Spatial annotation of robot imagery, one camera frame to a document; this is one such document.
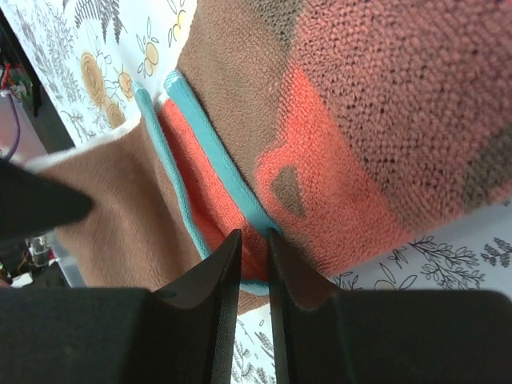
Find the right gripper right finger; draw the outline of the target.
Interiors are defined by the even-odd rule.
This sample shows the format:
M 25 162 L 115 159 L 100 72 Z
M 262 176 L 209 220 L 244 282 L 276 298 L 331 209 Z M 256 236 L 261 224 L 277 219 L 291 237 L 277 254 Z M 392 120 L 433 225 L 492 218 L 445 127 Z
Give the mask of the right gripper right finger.
M 508 383 L 511 302 L 496 291 L 342 290 L 267 237 L 279 383 Z

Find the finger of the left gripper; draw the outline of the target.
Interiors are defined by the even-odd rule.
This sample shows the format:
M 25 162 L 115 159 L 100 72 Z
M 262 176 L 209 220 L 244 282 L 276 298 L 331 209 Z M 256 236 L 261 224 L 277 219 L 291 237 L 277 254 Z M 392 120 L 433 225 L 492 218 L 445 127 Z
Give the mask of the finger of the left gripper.
M 84 219 L 93 200 L 70 188 L 1 160 L 1 239 L 44 234 Z

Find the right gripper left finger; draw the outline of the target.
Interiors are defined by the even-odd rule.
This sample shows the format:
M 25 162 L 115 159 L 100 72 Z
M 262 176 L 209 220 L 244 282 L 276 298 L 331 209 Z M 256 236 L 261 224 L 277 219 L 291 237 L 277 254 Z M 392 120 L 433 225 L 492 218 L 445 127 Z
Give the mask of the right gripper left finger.
M 4 288 L 4 383 L 228 383 L 242 236 L 169 285 Z

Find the orange brown bear towel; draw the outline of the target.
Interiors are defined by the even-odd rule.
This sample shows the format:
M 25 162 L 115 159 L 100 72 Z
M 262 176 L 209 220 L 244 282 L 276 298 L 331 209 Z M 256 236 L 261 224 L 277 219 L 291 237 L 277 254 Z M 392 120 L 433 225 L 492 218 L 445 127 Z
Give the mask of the orange brown bear towel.
M 163 103 L 35 170 L 93 207 L 56 236 L 88 286 L 158 290 L 242 233 L 326 276 L 511 196 L 508 1 L 200 1 Z

